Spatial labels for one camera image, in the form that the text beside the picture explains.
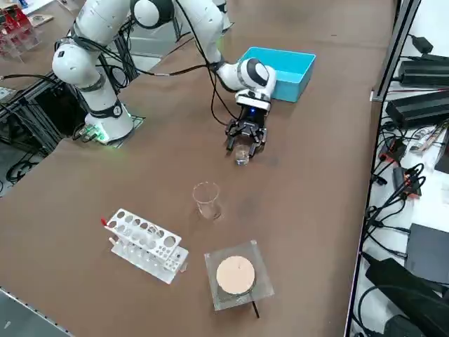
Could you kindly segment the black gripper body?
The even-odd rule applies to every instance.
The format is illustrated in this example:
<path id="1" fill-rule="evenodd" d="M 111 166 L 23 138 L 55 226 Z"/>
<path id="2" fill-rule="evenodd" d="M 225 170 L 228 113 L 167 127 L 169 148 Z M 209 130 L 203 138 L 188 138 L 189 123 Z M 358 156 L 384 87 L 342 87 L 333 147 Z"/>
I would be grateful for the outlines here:
<path id="1" fill-rule="evenodd" d="M 268 114 L 269 111 L 262 108 L 242 105 L 239 120 L 255 124 L 258 128 L 264 128 Z"/>

